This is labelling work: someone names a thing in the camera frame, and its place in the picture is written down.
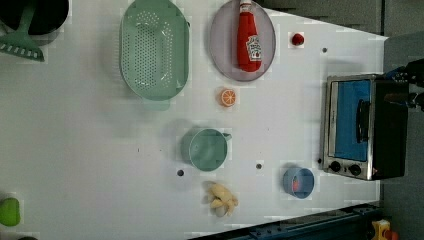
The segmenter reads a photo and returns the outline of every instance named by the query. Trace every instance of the gray floor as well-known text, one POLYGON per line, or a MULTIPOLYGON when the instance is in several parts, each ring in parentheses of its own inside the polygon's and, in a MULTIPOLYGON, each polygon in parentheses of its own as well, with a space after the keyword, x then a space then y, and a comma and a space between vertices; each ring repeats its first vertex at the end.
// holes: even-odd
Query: gray floor
MULTIPOLYGON (((258 0, 266 8, 343 25, 402 42, 386 54, 385 70, 424 58, 424 0, 258 0)), ((424 237, 424 113, 408 122, 406 176, 382 181, 382 206, 403 240, 424 237)))
POLYGON ((422 0, 257 0, 256 2, 266 8, 388 37, 424 31, 422 0))

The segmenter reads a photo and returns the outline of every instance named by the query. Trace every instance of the white table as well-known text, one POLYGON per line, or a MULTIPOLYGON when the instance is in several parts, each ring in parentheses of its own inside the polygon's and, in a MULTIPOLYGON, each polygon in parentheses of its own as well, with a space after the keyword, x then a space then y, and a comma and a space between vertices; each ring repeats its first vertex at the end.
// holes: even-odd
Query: white table
POLYGON ((316 160, 327 76, 381 72, 384 37, 268 11, 274 63, 238 83, 208 53, 209 24, 226 0, 174 2, 191 22, 191 76, 165 112, 143 109, 119 74, 120 16, 131 2, 74 0, 43 64, 0 54, 0 193, 24 207, 22 223, 0 236, 184 239, 379 200, 379 182, 324 173, 316 160), (289 32, 305 33, 303 49, 288 47, 289 32), (214 100, 222 86, 238 92, 230 109, 214 100), (181 159, 179 141, 194 126, 233 135, 213 173, 181 159), (290 164, 315 174, 306 200, 281 188, 290 164), (232 217, 210 212, 208 181, 238 196, 232 217))

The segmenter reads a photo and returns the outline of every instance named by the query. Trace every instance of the teal mug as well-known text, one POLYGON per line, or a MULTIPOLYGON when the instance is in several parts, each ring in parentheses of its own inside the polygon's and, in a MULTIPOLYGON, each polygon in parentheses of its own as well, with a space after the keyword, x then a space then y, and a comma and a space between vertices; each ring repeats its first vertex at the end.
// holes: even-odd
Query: teal mug
POLYGON ((199 170, 210 172, 224 163, 230 139, 230 134, 215 129, 193 129, 183 137, 181 154, 199 170))

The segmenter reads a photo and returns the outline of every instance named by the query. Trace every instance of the mug handle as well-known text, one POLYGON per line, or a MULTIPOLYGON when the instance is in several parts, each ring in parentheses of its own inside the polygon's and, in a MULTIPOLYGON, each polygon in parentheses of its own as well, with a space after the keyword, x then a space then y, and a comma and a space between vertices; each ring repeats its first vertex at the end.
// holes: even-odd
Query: mug handle
POLYGON ((231 136, 231 134, 229 134, 229 133, 223 133, 222 135, 224 136, 226 141, 229 141, 229 140, 231 140, 231 138, 233 138, 233 136, 231 136))

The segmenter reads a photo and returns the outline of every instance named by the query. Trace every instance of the orange slice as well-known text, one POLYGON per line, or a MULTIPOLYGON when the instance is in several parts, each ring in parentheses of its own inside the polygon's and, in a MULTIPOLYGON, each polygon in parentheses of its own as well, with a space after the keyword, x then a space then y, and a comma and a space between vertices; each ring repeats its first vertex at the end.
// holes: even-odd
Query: orange slice
POLYGON ((225 89, 221 93, 221 103, 225 107, 231 107, 236 103, 236 92, 232 89, 225 89))

